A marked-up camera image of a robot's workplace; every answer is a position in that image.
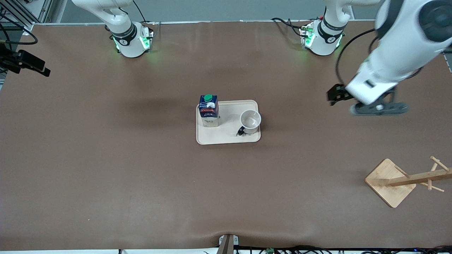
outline wooden mug tree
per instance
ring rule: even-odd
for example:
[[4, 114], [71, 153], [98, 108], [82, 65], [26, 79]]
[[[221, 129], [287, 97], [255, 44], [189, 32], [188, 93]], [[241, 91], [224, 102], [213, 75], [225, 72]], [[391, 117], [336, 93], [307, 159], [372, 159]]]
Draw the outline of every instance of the wooden mug tree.
[[433, 181], [452, 178], [450, 168], [446, 167], [438, 159], [431, 156], [434, 161], [429, 172], [408, 175], [390, 159], [384, 159], [364, 180], [392, 208], [396, 208], [416, 187], [416, 184], [427, 186], [428, 190], [444, 190], [432, 186]]

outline green bottle cap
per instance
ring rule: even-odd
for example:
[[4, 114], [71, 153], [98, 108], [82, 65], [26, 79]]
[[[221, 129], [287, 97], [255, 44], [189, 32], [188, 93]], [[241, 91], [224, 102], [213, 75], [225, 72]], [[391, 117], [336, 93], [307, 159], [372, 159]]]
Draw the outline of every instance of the green bottle cap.
[[205, 100], [206, 102], [211, 101], [211, 100], [212, 100], [212, 95], [211, 95], [211, 94], [206, 94], [206, 95], [204, 96], [204, 100]]

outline tray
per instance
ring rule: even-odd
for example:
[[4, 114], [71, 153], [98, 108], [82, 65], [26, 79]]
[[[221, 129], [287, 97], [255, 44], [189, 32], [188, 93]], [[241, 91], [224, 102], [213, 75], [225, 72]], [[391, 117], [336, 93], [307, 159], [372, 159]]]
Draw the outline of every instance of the tray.
[[257, 102], [253, 100], [219, 101], [218, 112], [220, 115], [217, 127], [202, 126], [201, 116], [196, 106], [196, 141], [200, 145], [250, 143], [260, 139], [260, 128], [253, 134], [236, 136], [240, 129], [240, 114], [248, 109], [259, 112]]

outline wooden pole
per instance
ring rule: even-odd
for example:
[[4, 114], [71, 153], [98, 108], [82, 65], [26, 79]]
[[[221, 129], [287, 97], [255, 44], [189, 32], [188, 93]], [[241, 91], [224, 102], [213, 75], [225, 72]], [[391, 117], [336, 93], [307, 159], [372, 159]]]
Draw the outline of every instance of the wooden pole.
[[405, 171], [403, 171], [401, 168], [399, 168], [399, 166], [394, 165], [395, 169], [398, 170], [400, 173], [402, 173], [404, 176], [406, 176], [407, 178], [410, 178], [410, 175], [408, 175]]
[[[428, 186], [428, 184], [426, 184], [426, 183], [420, 183], [420, 184], [422, 184], [423, 186]], [[432, 189], [437, 190], [437, 191], [440, 191], [440, 192], [444, 192], [443, 189], [437, 188], [437, 187], [435, 187], [435, 186], [432, 186]]]
[[386, 184], [390, 186], [402, 186], [414, 183], [425, 183], [428, 179], [431, 179], [432, 181], [452, 179], [452, 172], [444, 170], [429, 171], [411, 175], [410, 178], [405, 176], [393, 178], [388, 180]]
[[[435, 171], [437, 166], [438, 166], [438, 164], [436, 164], [436, 162], [433, 163], [433, 167], [430, 171]], [[428, 179], [427, 190], [432, 190], [432, 180], [431, 179]]]
[[448, 167], [446, 167], [443, 163], [441, 163], [438, 159], [436, 159], [433, 156], [430, 156], [430, 159], [436, 162], [438, 165], [440, 165], [445, 171], [449, 172], [451, 171]]

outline white robotic arm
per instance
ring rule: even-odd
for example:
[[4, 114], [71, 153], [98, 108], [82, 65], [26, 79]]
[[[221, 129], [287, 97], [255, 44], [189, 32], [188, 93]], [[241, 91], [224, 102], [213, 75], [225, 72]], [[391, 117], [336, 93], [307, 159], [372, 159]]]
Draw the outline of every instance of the white robotic arm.
[[328, 92], [329, 100], [333, 105], [354, 97], [354, 115], [405, 113], [408, 106], [394, 102], [394, 87], [452, 43], [452, 0], [386, 0], [375, 29], [379, 46], [345, 89], [336, 85]]
[[350, 20], [348, 5], [376, 5], [381, 0], [325, 0], [326, 10], [322, 20], [318, 19], [300, 30], [304, 48], [320, 56], [327, 56], [339, 46], [342, 32]]
[[138, 57], [149, 50], [152, 31], [132, 22], [122, 9], [133, 0], [72, 0], [74, 4], [99, 17], [109, 28], [118, 50], [126, 57]]

